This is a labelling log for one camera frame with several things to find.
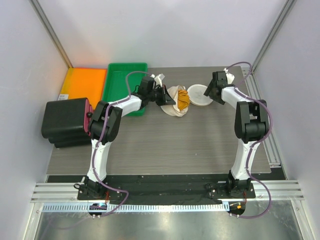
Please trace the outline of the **orange lace bra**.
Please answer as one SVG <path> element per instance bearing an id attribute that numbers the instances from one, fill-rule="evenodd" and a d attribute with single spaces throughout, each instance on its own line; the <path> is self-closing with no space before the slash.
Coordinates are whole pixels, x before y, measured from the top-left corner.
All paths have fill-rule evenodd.
<path id="1" fill-rule="evenodd" d="M 190 98 L 186 90 L 178 90 L 177 107 L 180 111 L 186 109 L 190 105 Z"/>

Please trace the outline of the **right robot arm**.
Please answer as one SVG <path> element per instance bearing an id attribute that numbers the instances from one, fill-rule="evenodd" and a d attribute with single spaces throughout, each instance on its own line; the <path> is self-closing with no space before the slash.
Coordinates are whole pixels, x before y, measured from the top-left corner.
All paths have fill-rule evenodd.
<path id="1" fill-rule="evenodd" d="M 235 109 L 234 133 L 238 147 L 234 164 L 226 183 L 218 184 L 216 191 L 228 198 L 242 198 L 251 190 L 251 169 L 261 142 L 270 131 L 267 103 L 253 99 L 228 82 L 225 70 L 212 73 L 212 80 L 204 92 L 206 97 Z"/>

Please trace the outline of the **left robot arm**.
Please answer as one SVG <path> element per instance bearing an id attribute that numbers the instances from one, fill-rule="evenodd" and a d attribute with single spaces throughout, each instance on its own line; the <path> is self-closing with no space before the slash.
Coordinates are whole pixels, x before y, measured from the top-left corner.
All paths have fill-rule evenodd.
<path id="1" fill-rule="evenodd" d="M 78 200 L 102 200 L 110 191 L 118 195 L 124 193 L 128 197 L 128 191 L 106 183 L 109 150 L 119 133 L 122 117 L 141 110 L 150 102 L 155 102 L 157 106 L 176 104 L 163 83 L 164 78 L 162 73 L 146 73 L 137 90 L 129 92 L 125 98 L 98 102 L 88 125 L 92 146 L 90 167 L 81 183 L 74 185 L 78 190 Z"/>

